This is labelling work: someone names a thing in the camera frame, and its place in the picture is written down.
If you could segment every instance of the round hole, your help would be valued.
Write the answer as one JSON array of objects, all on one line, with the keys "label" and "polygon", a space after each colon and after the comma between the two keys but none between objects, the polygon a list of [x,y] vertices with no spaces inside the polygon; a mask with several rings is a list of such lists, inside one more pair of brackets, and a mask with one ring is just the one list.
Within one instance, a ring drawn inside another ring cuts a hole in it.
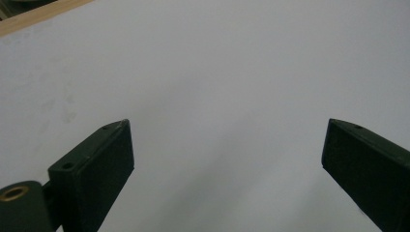
[{"label": "round hole", "polygon": [[74,166],[74,164],[73,164],[72,162],[68,162],[68,163],[66,163],[66,164],[63,165],[63,168],[64,168],[64,169],[70,169],[70,168],[72,168],[73,166]]},{"label": "round hole", "polygon": [[0,195],[0,201],[12,201],[20,198],[28,191],[28,187],[14,187]]}]

